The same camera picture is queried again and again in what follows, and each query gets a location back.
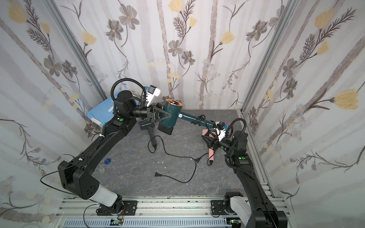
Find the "dark green hair dryer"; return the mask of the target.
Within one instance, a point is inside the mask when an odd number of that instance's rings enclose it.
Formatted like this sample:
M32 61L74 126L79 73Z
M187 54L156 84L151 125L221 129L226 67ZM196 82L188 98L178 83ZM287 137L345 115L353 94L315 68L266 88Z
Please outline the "dark green hair dryer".
M159 122L157 129L167 135L171 135L178 119L185 120L194 125L212 129L218 135L221 133L221 131L226 131L228 129L228 126L224 122L209 121L206 119L205 115L195 116L188 114L182 111L182 106L183 105L180 102L172 99L166 99L162 108L163 113L161 117L163 120Z

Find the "pink hair dryer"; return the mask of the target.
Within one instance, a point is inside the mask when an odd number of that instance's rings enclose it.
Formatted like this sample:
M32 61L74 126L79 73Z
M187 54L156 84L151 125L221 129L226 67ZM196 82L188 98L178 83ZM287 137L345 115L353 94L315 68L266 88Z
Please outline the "pink hair dryer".
M208 148L208 161L207 161L208 166L211 166L214 162L214 153L215 152L213 150Z

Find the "black hair dryer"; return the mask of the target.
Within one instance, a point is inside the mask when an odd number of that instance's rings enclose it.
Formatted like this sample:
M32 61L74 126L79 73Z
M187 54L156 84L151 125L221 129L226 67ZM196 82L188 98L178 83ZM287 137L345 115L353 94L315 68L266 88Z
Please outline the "black hair dryer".
M149 142L147 143L147 149L148 151L151 153L151 154L154 154L156 151L157 151L157 141L156 141L156 138L159 138L162 142L162 145L163 145L163 151L166 155L168 156L172 156L172 157L175 157L175 158L181 158L181 159L190 159L191 161L194 161L194 171L190 177L189 180L185 180L185 181L182 181L182 180L178 180L172 176L168 176L168 175L164 175L164 174L160 174L158 172L155 172L155 177L166 177L166 178L169 178L169 179L172 179L174 181L177 181L178 183L189 183L195 173L196 173L196 170L197 170L197 164L199 163L199 161L201 160L201 158L193 158L191 156L179 156L179 155L174 155L174 154L171 154L171 153L168 153L166 151L166 148L165 148L165 144L164 144L164 141L163 141L163 138L159 135L155 135L154 132L153 132L153 127L152 127L152 123L146 123L144 126L140 125L140 128L141 130L147 130L148 131L148 134L149 134Z

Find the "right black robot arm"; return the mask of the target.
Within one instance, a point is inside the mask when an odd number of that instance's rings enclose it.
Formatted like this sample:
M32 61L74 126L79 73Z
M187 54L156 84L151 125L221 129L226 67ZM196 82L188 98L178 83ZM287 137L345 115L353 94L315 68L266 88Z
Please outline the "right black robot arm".
M247 153L247 123L237 118L230 125L213 122L207 133L202 135L207 146L215 152L225 151L224 160L240 180L247 199L238 192L228 192L224 197L224 211L237 215L242 228L286 228L288 218L279 211L265 193L257 178L254 164Z

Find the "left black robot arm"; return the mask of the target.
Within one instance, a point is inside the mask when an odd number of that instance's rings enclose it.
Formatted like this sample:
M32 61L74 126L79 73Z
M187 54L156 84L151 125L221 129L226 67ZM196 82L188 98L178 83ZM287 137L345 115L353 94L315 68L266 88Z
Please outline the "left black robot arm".
M138 85L142 89L142 98L134 97L129 90L115 94L117 85L125 81ZM103 125L101 134L87 149L70 162L62 161L58 166L62 187L84 200L98 203L97 215L120 215L125 209L122 196L102 186L92 173L114 145L133 129L137 118L158 122L158 130L169 135L172 133L172 127L163 125L163 121L172 117L172 114L164 111L161 105L152 104L153 98L160 93L156 86L144 87L131 78L116 81L111 88L111 120Z

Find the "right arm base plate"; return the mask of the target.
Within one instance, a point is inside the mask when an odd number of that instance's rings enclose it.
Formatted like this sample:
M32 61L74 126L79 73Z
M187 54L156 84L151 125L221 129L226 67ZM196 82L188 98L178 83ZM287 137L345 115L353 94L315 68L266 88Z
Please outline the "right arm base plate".
M211 215L213 217L228 215L225 211L224 200L211 200L210 205L211 205Z

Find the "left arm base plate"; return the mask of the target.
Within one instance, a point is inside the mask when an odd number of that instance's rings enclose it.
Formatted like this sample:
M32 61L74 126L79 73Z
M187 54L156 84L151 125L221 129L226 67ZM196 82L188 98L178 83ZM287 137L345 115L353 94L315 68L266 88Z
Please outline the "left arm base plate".
M117 201L110 207L101 204L97 208L96 213L98 216L134 216L136 213L137 204L138 201L136 200L117 199Z

